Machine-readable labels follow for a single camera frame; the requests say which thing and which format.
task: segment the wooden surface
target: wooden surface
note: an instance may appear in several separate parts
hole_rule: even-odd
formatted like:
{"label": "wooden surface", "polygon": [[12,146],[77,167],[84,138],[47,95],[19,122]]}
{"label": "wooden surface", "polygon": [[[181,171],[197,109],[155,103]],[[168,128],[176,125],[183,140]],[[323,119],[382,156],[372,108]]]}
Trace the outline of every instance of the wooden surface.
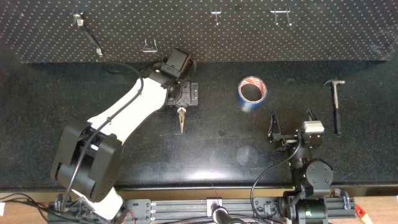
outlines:
{"label": "wooden surface", "polygon": [[[356,197],[355,201],[363,207],[373,223],[398,223],[398,201],[396,196],[391,197]],[[329,220],[332,224],[361,224],[359,218],[344,220]],[[16,203],[7,203],[4,216],[0,217],[3,223],[31,223],[42,224],[45,221],[36,208]]]}

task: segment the black table surface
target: black table surface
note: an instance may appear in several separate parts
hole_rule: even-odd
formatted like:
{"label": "black table surface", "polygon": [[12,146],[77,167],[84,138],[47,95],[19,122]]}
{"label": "black table surface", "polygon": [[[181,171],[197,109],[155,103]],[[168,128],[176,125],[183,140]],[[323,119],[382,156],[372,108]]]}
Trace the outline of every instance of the black table surface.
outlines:
{"label": "black table surface", "polygon": [[[0,190],[60,190],[50,178],[63,128],[109,108],[135,83],[95,63],[14,64],[1,61]],[[268,96],[245,112],[239,81],[262,78]],[[338,76],[342,137],[334,135],[331,87]],[[292,134],[310,108],[325,127],[313,156],[335,170],[333,185],[398,184],[398,58],[389,62],[199,63],[199,105],[187,109],[180,133],[176,108],[151,114],[123,147],[117,189],[249,187],[287,157],[266,141],[271,112]],[[270,170],[263,187],[291,187],[287,164]]]}

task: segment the roll of tape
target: roll of tape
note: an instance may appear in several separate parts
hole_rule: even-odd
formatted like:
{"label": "roll of tape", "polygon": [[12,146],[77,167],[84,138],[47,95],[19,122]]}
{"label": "roll of tape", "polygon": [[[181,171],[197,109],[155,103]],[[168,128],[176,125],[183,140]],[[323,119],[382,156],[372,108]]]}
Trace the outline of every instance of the roll of tape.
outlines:
{"label": "roll of tape", "polygon": [[[250,101],[242,95],[242,87],[244,85],[255,85],[261,91],[261,99],[257,101]],[[258,77],[250,76],[242,79],[238,85],[239,102],[247,108],[257,108],[267,97],[266,84]]]}

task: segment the white paper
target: white paper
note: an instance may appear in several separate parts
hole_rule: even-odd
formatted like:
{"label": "white paper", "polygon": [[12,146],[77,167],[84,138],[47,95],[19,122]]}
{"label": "white paper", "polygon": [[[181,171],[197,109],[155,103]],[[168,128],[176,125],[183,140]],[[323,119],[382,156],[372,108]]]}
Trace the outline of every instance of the white paper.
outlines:
{"label": "white paper", "polygon": [[5,202],[0,202],[0,216],[4,215],[4,207],[6,206]]}

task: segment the pegboard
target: pegboard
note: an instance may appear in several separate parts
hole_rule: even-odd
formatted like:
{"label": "pegboard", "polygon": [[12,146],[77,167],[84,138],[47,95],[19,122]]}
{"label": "pegboard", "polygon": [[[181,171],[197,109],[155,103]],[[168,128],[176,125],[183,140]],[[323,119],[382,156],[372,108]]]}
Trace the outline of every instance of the pegboard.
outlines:
{"label": "pegboard", "polygon": [[[388,60],[398,46],[395,0],[5,1],[1,42],[22,62],[151,62],[174,47],[199,62]],[[270,10],[290,9],[275,15]],[[84,10],[104,52],[73,23]],[[216,17],[211,11],[221,11]],[[144,53],[149,47],[157,52]]]}

